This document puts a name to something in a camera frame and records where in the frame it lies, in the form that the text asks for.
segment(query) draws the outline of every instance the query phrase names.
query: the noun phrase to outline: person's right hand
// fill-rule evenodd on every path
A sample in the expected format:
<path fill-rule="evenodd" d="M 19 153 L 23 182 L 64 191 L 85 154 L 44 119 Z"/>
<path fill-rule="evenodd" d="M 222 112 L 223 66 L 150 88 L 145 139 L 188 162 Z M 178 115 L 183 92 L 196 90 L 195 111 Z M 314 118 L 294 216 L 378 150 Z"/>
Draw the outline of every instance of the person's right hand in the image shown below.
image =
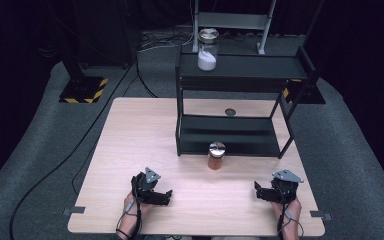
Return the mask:
<path fill-rule="evenodd" d="M 280 215 L 282 215 L 282 205 L 275 202 L 270 202 L 270 203 L 273 207 L 274 215 L 276 216 L 276 219 L 279 221 Z M 291 222 L 289 222 L 289 219 L 286 216 L 283 218 L 282 225 L 285 225 L 286 223 L 289 222 L 289 224 L 285 225 L 282 228 L 283 239 L 285 240 L 299 239 L 298 222 L 299 222 L 299 216 L 301 214 L 301 203 L 299 202 L 298 198 L 296 198 L 294 201 L 289 203 L 287 211 L 290 213 L 290 215 L 292 216 L 292 219 L 294 219 L 295 221 L 291 220 Z"/>

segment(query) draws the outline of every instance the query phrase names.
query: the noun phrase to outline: light wood tabletop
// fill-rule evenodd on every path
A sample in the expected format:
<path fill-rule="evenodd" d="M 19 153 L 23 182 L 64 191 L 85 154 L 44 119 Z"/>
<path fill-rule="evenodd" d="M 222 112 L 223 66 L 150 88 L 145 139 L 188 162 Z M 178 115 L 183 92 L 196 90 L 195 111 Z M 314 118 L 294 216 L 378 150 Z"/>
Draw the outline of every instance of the light wood tabletop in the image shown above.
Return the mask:
<path fill-rule="evenodd" d="M 237 116 L 268 116 L 274 101 L 185 99 L 184 104 L 185 113 L 223 116 L 233 108 Z M 305 236 L 324 234 L 322 220 L 310 215 L 318 208 L 294 142 L 282 159 L 229 156 L 226 146 L 222 167 L 213 171 L 205 155 L 177 155 L 176 120 L 174 98 L 114 100 L 75 205 L 85 211 L 71 214 L 71 232 L 114 233 L 132 177 L 149 167 L 161 175 L 154 190 L 173 195 L 168 206 L 155 207 L 143 220 L 141 234 L 274 236 L 272 207 L 256 198 L 254 181 L 270 188 L 272 173 L 283 169 L 304 179 L 297 196 Z M 281 146 L 289 135 L 280 110 L 273 124 Z"/>

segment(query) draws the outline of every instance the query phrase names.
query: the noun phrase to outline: gray carpet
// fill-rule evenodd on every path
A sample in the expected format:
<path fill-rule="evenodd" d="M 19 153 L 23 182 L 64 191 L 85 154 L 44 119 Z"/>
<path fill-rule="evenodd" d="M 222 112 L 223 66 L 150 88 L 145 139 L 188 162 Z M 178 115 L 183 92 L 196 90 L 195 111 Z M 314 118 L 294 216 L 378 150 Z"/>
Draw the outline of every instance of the gray carpet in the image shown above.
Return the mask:
<path fill-rule="evenodd" d="M 303 40 L 303 37 L 270 37 L 266 52 L 268 55 L 293 55 Z M 223 52 L 255 53 L 257 41 L 255 37 L 243 42 L 222 40 L 221 49 Z M 159 97 L 175 97 L 175 51 L 174 48 L 157 48 L 138 55 L 143 79 Z M 126 73 L 122 68 L 94 67 L 84 72 L 109 80 L 98 103 L 59 103 L 59 94 L 69 76 L 64 66 L 57 64 L 29 129 L 2 168 L 0 239 L 10 237 L 10 219 L 17 203 L 47 174 L 49 176 L 25 198 L 14 218 L 15 239 L 110 237 L 70 233 L 67 230 L 69 218 L 62 212 L 74 206 L 76 191 L 81 188 L 91 158 L 89 152 L 102 130 L 111 99 L 123 95 L 149 95 L 138 80 L 129 86 L 136 77 L 135 65 L 121 84 Z M 325 222 L 326 233 L 320 239 L 384 239 L 384 172 L 341 95 L 323 79 L 319 80 L 318 87 L 327 103 L 299 105 L 291 124 L 318 207 L 333 217 L 332 221 Z M 271 97 L 264 94 L 216 96 Z M 191 97 L 209 96 L 192 93 Z"/>

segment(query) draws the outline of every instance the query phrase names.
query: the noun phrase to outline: jar lid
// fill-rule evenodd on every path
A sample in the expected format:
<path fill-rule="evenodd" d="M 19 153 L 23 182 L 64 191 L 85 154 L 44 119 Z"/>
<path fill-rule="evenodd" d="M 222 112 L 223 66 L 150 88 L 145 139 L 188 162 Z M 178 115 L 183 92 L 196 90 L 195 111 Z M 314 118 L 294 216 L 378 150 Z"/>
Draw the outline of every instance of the jar lid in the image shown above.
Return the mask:
<path fill-rule="evenodd" d="M 215 28 L 204 28 L 199 31 L 199 41 L 203 43 L 213 44 L 218 40 L 218 32 Z"/>
<path fill-rule="evenodd" d="M 210 155 L 215 158 L 221 158 L 226 152 L 226 146 L 221 142 L 213 142 L 210 144 Z"/>

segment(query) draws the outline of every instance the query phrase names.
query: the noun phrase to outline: black metal frame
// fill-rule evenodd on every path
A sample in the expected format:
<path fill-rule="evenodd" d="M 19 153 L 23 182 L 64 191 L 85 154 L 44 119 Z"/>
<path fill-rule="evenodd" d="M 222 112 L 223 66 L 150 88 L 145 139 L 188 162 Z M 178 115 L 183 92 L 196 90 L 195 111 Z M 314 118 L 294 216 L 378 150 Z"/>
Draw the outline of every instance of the black metal frame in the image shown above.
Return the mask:
<path fill-rule="evenodd" d="M 298 97 L 301 97 L 305 88 L 308 85 L 308 79 L 311 79 L 315 68 L 305 53 L 304 49 L 300 47 L 295 56 L 262 56 L 262 55 L 235 55 L 235 54 L 219 54 L 217 67 L 211 72 L 200 70 L 196 64 L 197 55 L 194 53 L 184 53 L 182 48 L 179 47 L 176 56 L 176 94 L 177 94 L 177 123 L 176 123 L 176 146 L 177 154 L 180 156 L 184 154 L 207 154 L 208 146 L 210 144 L 209 136 L 214 136 L 214 141 L 219 141 L 220 138 L 227 138 L 231 132 L 234 136 L 240 139 L 252 138 L 254 133 L 250 132 L 247 126 L 237 127 L 233 123 L 235 121 L 245 121 L 255 127 L 253 130 L 269 132 L 267 136 L 271 139 L 262 138 L 256 139 L 255 142 L 235 142 L 234 151 L 230 151 L 231 155 L 246 155 L 246 156 L 276 156 L 279 159 L 283 157 L 286 150 L 294 139 L 289 119 L 292 116 L 299 101 L 292 103 L 289 111 L 286 111 L 282 101 L 283 90 L 285 89 L 290 79 L 300 79 L 304 84 L 299 92 Z M 246 62 L 247 64 L 239 64 L 239 69 L 234 70 L 232 64 L 237 66 L 236 62 Z M 184 113 L 183 105 L 183 91 L 223 91 L 223 92 L 264 92 L 264 93 L 279 93 L 272 112 L 269 117 L 215 117 L 215 116 L 202 116 L 190 115 Z M 289 132 L 289 139 L 285 146 L 279 150 L 277 139 L 273 139 L 275 131 L 272 126 L 272 117 L 275 111 L 280 106 L 286 126 Z M 198 129 L 195 128 L 193 123 L 194 118 L 207 121 L 208 125 L 215 126 L 217 129 Z M 225 127 L 233 127 L 234 129 L 223 129 Z M 197 132 L 201 135 L 203 142 L 197 142 L 195 136 Z M 194 141 L 194 143 L 185 143 L 185 138 Z"/>

